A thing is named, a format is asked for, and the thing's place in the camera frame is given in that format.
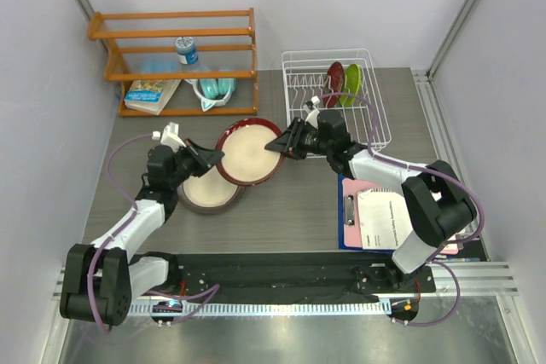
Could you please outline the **large brown rimmed cream plate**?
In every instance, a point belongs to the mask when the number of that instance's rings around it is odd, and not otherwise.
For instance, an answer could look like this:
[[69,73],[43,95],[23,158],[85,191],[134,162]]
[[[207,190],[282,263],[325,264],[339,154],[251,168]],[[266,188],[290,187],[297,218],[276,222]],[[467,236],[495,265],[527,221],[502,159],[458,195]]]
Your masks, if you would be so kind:
[[217,167],[204,176],[191,176],[177,189],[180,203],[201,215],[219,214],[235,206],[246,191],[245,187],[225,179]]

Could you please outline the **white wire dish rack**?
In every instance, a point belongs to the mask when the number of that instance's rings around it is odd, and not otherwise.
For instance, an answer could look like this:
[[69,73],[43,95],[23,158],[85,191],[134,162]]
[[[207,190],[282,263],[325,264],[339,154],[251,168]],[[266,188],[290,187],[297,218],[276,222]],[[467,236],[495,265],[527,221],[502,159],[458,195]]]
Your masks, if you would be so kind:
[[[362,86],[350,107],[342,107],[339,101],[332,108],[326,108],[322,103],[324,79],[335,61],[339,61],[344,70],[350,64],[357,64],[361,68]],[[295,118],[305,118],[304,104],[312,96],[318,96],[321,99],[319,111],[331,109],[340,112],[353,139],[370,142],[377,152],[391,142],[392,134],[378,78],[367,49],[285,51],[282,53],[282,74],[288,123]]]

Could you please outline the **small brown rimmed plate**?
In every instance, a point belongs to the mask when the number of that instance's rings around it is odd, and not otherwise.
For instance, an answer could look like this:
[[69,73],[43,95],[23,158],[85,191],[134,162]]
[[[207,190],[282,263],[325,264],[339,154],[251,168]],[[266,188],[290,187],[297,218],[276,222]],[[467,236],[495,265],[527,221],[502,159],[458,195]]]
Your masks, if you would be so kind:
[[328,69],[323,84],[322,103],[326,108],[332,108],[337,104],[344,83],[344,68],[339,61],[335,61]]

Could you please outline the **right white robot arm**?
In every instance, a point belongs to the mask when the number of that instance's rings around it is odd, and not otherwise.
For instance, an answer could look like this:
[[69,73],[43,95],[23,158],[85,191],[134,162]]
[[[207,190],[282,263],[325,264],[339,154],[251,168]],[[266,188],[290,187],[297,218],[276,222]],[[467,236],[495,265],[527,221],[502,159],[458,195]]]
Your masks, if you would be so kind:
[[264,148],[296,160],[310,153],[322,155],[335,173],[372,182],[404,198],[413,231],[394,251],[385,271],[386,283],[394,291],[412,286],[415,272],[472,221],[479,221],[475,235],[483,228],[482,205],[447,162],[419,165],[379,154],[369,144],[353,140],[335,110],[321,111],[315,119],[295,119]]

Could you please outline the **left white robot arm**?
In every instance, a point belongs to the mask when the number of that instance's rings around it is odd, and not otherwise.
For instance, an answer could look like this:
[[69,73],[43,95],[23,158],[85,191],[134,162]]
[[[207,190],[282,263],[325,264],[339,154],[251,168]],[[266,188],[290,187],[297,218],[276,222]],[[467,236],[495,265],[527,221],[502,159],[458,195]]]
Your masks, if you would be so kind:
[[94,322],[108,332],[123,323],[135,298],[152,291],[175,293],[182,283],[176,257],[153,251],[140,255],[137,251],[176,210],[179,187],[192,176],[204,176],[223,156],[223,152],[191,140],[150,149],[142,185],[129,198],[129,211],[97,240],[69,250],[61,317]]

